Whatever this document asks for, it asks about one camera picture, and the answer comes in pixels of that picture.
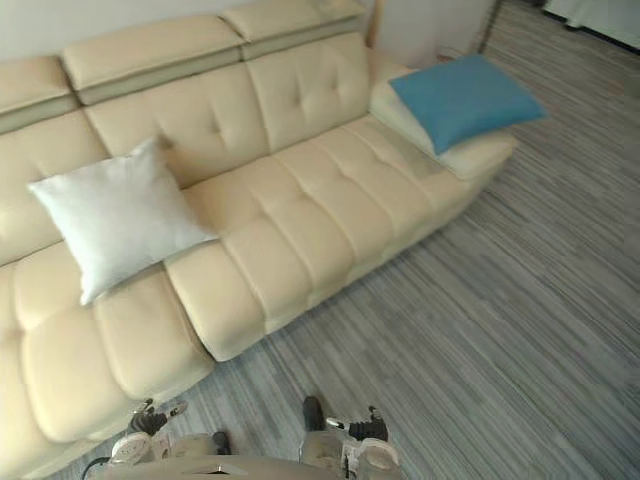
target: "gray carpet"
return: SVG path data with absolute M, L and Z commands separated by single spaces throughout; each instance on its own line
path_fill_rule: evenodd
M 237 452 L 294 459 L 319 393 L 345 418 L 378 406 L 410 478 L 640 478 L 640 61 L 518 0 L 487 55 L 551 114 L 515 129 L 506 171 L 450 226 L 219 365 L 171 431 L 224 428 Z

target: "cream leather sofa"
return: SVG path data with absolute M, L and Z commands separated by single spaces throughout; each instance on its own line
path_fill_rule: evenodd
M 0 65 L 1 479 L 64 467 L 141 399 L 188 389 L 445 225 L 499 171 L 506 133 L 433 155 L 387 84 L 406 70 L 366 50 L 360 13 L 273 0 Z M 82 308 L 25 184 L 152 135 L 221 240 Z

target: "white pillow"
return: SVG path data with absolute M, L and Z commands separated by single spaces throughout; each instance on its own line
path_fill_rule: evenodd
M 129 155 L 29 184 L 82 271 L 82 298 L 217 238 L 200 227 L 155 139 Z

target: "wheel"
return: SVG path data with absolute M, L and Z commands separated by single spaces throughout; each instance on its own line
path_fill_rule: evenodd
M 218 455 L 231 455 L 231 444 L 229 443 L 227 432 L 216 432 L 211 438 L 218 449 Z
M 307 397 L 302 404 L 304 426 L 307 432 L 317 432 L 325 429 L 322 405 L 316 397 Z

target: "baseboard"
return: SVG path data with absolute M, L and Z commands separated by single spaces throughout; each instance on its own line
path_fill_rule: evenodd
M 542 13 L 545 17 L 549 17 L 553 20 L 556 20 L 558 22 L 562 22 L 565 23 L 567 21 L 567 19 L 561 15 L 556 15 L 555 13 L 551 13 L 548 12 L 546 10 L 542 10 Z M 593 35 L 594 37 L 598 37 L 601 40 L 604 40 L 605 42 L 611 43 L 612 45 L 615 45 L 616 47 L 620 47 L 624 50 L 626 50 L 627 52 L 631 52 L 634 53 L 636 55 L 640 54 L 640 49 L 637 47 L 634 47 L 632 45 L 629 45 L 628 43 L 624 43 L 621 42 L 620 40 L 616 40 L 615 38 L 611 38 L 608 35 L 605 35 L 604 33 L 600 33 L 597 32 L 596 30 L 591 30 L 589 27 L 571 27 L 569 25 L 564 25 L 564 28 L 566 30 L 570 30 L 575 32 L 576 30 L 580 30 L 581 32 L 585 32 L 588 33 L 589 35 Z

